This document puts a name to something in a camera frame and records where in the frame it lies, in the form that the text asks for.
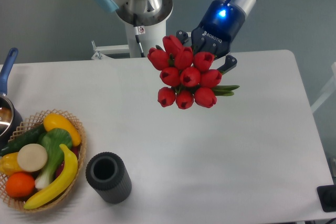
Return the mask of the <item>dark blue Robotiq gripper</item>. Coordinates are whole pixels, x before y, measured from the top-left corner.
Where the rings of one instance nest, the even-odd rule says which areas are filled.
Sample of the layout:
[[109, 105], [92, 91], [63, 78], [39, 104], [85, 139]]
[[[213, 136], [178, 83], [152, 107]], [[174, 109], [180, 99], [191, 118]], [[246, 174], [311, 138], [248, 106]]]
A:
[[[257, 0], [213, 0], [199, 25], [192, 30], [191, 39], [194, 53], [209, 52], [225, 62], [217, 70], [226, 74], [237, 65], [237, 59], [230, 52], [230, 46], [240, 31]], [[183, 30], [176, 32], [181, 44], [189, 41]]]

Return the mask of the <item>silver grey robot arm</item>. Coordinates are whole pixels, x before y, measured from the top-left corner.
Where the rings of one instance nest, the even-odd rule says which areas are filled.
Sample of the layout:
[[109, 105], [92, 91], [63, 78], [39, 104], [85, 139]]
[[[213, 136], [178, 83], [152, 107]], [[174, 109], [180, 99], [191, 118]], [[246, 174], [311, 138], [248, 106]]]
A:
[[[116, 13], [127, 33], [126, 46], [95, 47], [96, 55], [128, 52], [132, 58], [145, 57], [149, 49], [162, 44], [166, 21], [173, 10], [172, 0], [94, 0], [108, 13]], [[195, 52], [207, 51], [224, 58], [221, 72], [233, 69], [237, 60], [230, 46], [257, 0], [213, 0], [191, 33], [176, 33], [181, 43], [190, 43]]]

